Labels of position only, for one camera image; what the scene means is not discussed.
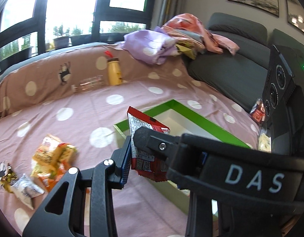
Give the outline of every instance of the green box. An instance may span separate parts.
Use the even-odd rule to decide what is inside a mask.
[[[176,100],[169,100],[144,111],[144,113],[168,126],[171,130],[171,135],[193,133],[248,148],[240,139]],[[130,135],[128,119],[115,124],[114,127],[118,146],[122,147],[126,136]],[[187,190],[177,189],[177,186],[171,181],[157,183],[151,180],[148,181],[179,209],[188,214],[189,197]]]

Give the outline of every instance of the purple cloth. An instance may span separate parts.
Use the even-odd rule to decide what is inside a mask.
[[[123,49],[138,60],[147,64],[161,65],[166,56],[177,55],[176,40],[164,30],[156,27],[152,30],[139,30],[125,35]]]

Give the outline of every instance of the pink bedsheet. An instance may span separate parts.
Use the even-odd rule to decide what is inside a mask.
[[[103,75],[108,83],[104,58],[107,49],[120,58],[124,84],[73,94],[71,85],[90,76]],[[66,78],[66,84],[60,84],[59,65],[68,61],[71,76]],[[8,116],[0,120],[0,161],[8,161],[20,173],[30,174],[31,156],[44,136],[51,133],[77,146],[74,166],[81,170],[94,167],[117,148],[113,124],[126,119],[129,106],[145,111],[171,99],[257,148],[258,126],[249,115],[215,89],[192,79],[180,58],[171,57],[161,66],[148,66],[117,46],[98,46],[31,63],[4,79],[0,102]],[[34,199],[35,208],[44,196]],[[136,172],[130,172],[125,188],[114,191],[113,196],[119,236],[185,234],[186,215]],[[89,195],[86,204],[88,210]],[[2,189],[0,208],[19,233],[34,213]]]

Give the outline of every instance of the black device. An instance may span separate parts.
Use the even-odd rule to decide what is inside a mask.
[[[272,153],[304,157],[304,55],[272,46],[263,90]]]
[[[220,237],[281,237],[281,216],[299,214],[287,237],[304,236],[304,159],[145,127],[133,141],[165,161],[169,180],[190,190],[186,237],[212,237],[212,199],[218,201]],[[122,149],[95,168],[69,169],[38,207],[23,237],[83,237],[86,187],[92,187],[90,237],[117,237],[112,189],[125,185],[130,154],[128,136]]]

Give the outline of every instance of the white snack packet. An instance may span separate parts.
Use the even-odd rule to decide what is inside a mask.
[[[38,185],[34,184],[25,174],[16,180],[16,182],[10,186],[10,189],[15,196],[31,210],[34,209],[31,199],[44,194],[45,192]]]

